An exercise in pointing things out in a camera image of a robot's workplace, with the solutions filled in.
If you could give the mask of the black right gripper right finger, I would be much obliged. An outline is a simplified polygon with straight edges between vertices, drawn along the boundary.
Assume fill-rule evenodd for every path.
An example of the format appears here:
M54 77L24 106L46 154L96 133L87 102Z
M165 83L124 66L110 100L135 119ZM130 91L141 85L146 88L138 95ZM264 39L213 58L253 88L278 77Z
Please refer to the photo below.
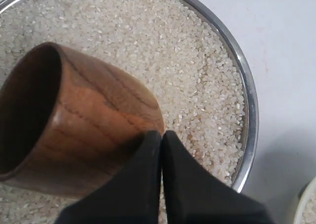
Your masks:
M170 224L267 224L264 205L226 186L203 168L174 131L161 144L163 189Z

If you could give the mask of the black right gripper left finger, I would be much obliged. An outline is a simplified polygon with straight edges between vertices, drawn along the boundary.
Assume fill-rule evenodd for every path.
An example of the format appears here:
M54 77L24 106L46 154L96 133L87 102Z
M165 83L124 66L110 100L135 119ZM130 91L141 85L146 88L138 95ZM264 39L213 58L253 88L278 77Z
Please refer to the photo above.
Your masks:
M108 183L66 207L57 224L158 223L161 135L146 133L139 149Z

